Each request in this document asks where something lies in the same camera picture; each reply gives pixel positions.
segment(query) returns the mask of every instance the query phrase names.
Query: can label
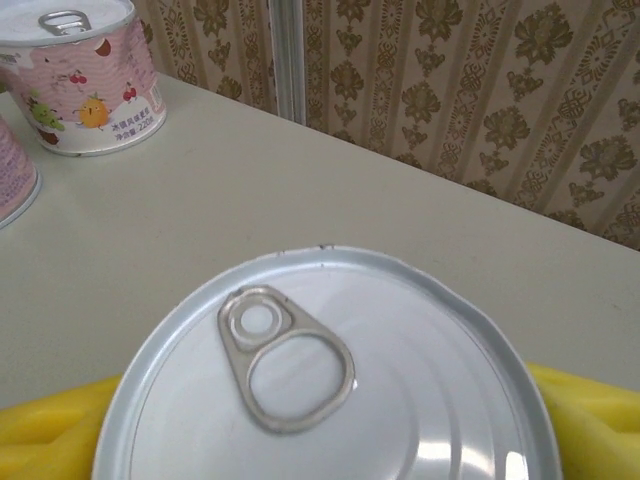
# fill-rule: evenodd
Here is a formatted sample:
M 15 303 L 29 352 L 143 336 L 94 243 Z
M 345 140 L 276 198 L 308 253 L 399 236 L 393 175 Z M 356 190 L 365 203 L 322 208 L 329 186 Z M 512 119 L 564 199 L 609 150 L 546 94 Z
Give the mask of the can label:
M 166 114 L 137 18 L 77 43 L 0 47 L 0 71 L 43 145 L 61 153 L 121 148 Z
M 29 198 L 36 179 L 33 163 L 0 118 L 0 222 Z

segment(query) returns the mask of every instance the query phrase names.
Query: white table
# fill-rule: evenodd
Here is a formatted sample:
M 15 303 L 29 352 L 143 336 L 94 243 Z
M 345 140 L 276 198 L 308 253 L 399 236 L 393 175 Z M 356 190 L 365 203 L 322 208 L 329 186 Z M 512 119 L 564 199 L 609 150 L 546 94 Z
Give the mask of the white table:
M 0 407 L 123 371 L 206 280 L 319 243 L 379 250 L 489 314 L 528 361 L 640 389 L 640 254 L 167 77 L 152 138 L 97 158 L 43 150 L 0 231 Z

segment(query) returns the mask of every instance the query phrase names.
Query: can ring pull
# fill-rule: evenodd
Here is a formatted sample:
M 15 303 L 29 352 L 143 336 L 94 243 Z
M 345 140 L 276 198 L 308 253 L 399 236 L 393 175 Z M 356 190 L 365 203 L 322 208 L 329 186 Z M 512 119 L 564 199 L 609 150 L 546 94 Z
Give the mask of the can ring pull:
M 241 322 L 242 315 L 252 307 L 261 307 L 271 314 L 270 325 L 260 333 L 248 330 Z M 314 427 L 334 413 L 353 390 L 355 364 L 344 342 L 274 288 L 249 286 L 232 293 L 218 312 L 218 328 L 245 406 L 266 430 L 291 434 Z M 334 351 L 342 366 L 342 383 L 311 412 L 293 418 L 277 417 L 265 412 L 258 403 L 251 388 L 251 377 L 265 354 L 298 336 L 316 337 Z
M 72 17 L 74 20 L 63 23 L 51 23 L 52 20 L 67 17 Z M 84 12 L 80 12 L 79 10 L 62 10 L 59 12 L 46 13 L 38 18 L 38 23 L 42 28 L 49 33 L 53 33 L 56 37 L 91 30 L 89 18 Z

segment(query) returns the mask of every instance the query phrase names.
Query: metal lid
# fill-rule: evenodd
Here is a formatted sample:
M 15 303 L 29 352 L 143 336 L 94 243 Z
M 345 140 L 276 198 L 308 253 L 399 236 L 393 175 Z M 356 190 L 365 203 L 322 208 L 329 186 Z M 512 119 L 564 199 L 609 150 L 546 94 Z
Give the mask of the metal lid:
M 254 307 L 267 314 L 245 324 Z M 349 355 L 279 341 L 290 327 L 326 330 Z M 336 408 L 290 430 L 261 421 L 243 391 L 296 420 L 345 382 Z M 556 480 L 558 458 L 532 378 L 485 315 L 396 259 L 331 247 L 246 263 L 181 303 L 126 372 L 93 479 Z
M 0 46 L 46 46 L 92 38 L 127 23 L 129 0 L 3 0 Z

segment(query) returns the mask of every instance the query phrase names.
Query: tin can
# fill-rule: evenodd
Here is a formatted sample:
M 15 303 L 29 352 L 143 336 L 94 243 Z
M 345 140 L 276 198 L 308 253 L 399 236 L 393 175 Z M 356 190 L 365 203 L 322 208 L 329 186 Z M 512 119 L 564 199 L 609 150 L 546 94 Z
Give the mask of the tin can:
M 129 0 L 6 0 L 0 75 L 48 150 L 100 155 L 160 128 L 166 107 Z
M 40 185 L 38 170 L 0 117 L 0 228 L 31 205 Z
M 149 337 L 93 468 L 147 478 L 562 473 L 536 385 L 486 315 L 397 259 L 323 246 L 223 273 Z

